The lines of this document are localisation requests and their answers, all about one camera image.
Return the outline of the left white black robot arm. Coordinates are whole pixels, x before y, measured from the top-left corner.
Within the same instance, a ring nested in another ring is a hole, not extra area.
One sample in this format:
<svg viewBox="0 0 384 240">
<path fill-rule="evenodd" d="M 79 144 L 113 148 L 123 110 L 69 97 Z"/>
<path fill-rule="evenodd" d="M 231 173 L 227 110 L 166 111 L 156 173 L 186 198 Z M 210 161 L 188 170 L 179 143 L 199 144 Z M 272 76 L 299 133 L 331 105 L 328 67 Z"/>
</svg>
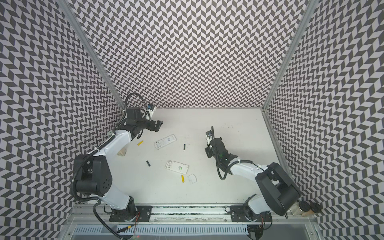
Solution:
<svg viewBox="0 0 384 240">
<path fill-rule="evenodd" d="M 139 139 L 144 130 L 158 132 L 162 121 L 152 119 L 156 107 L 148 104 L 138 93 L 125 99 L 124 113 L 112 135 L 88 154 L 75 157 L 70 193 L 78 202 L 99 201 L 111 210 L 111 221 L 133 222 L 139 215 L 134 198 L 113 184 L 109 161 L 125 154 L 129 143 Z"/>
</svg>

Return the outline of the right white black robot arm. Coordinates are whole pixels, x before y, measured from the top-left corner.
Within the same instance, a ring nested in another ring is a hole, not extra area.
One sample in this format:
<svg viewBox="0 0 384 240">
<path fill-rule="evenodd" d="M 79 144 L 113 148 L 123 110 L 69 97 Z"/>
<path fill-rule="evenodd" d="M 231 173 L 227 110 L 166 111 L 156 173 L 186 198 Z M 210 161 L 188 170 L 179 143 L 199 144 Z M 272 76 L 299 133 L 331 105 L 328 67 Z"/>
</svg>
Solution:
<svg viewBox="0 0 384 240">
<path fill-rule="evenodd" d="M 224 181 L 228 175 L 244 177 L 256 182 L 261 193 L 249 197 L 243 204 L 246 220 L 254 222 L 264 213 L 286 216 L 288 210 L 301 197 L 297 184 L 278 163 L 258 165 L 230 154 L 222 138 L 215 137 L 214 128 L 206 132 L 208 158 L 214 158 L 219 178 Z"/>
</svg>

